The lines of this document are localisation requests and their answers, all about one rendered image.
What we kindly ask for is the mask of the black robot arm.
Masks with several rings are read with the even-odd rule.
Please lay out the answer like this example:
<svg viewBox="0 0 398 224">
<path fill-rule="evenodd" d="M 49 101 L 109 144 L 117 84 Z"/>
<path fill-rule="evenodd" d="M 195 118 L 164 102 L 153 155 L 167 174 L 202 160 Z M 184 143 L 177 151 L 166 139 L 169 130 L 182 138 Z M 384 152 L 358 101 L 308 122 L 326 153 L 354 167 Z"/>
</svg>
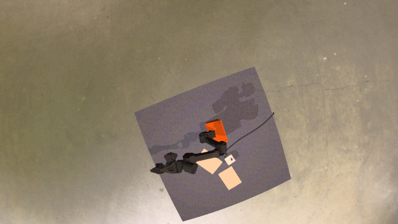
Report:
<svg viewBox="0 0 398 224">
<path fill-rule="evenodd" d="M 198 168 L 198 164 L 196 162 L 207 160 L 211 158 L 219 158 L 223 156 L 227 152 L 227 144 L 224 141 L 216 141 L 213 138 L 216 137 L 214 130 L 209 130 L 209 132 L 202 132 L 199 134 L 200 143 L 207 143 L 213 146 L 215 149 L 212 151 L 202 152 L 202 153 L 185 153 L 183 156 L 183 160 L 179 160 L 181 162 L 182 170 L 185 172 L 195 174 Z M 177 158 L 176 153 L 167 153 L 164 155 L 164 158 L 167 162 L 176 161 Z"/>
</svg>

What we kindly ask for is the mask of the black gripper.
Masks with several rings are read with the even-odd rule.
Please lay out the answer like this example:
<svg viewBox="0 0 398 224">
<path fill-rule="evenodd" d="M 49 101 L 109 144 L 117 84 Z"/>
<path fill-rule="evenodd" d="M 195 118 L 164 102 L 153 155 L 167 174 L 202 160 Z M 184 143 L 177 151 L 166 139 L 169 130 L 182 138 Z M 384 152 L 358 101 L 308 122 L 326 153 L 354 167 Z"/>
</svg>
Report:
<svg viewBox="0 0 398 224">
<path fill-rule="evenodd" d="M 166 162 L 166 165 L 162 163 L 156 163 L 156 167 L 150 169 L 150 172 L 156 174 L 163 174 L 164 172 L 170 174 L 182 173 L 181 162 L 173 161 L 173 162 Z"/>
</svg>

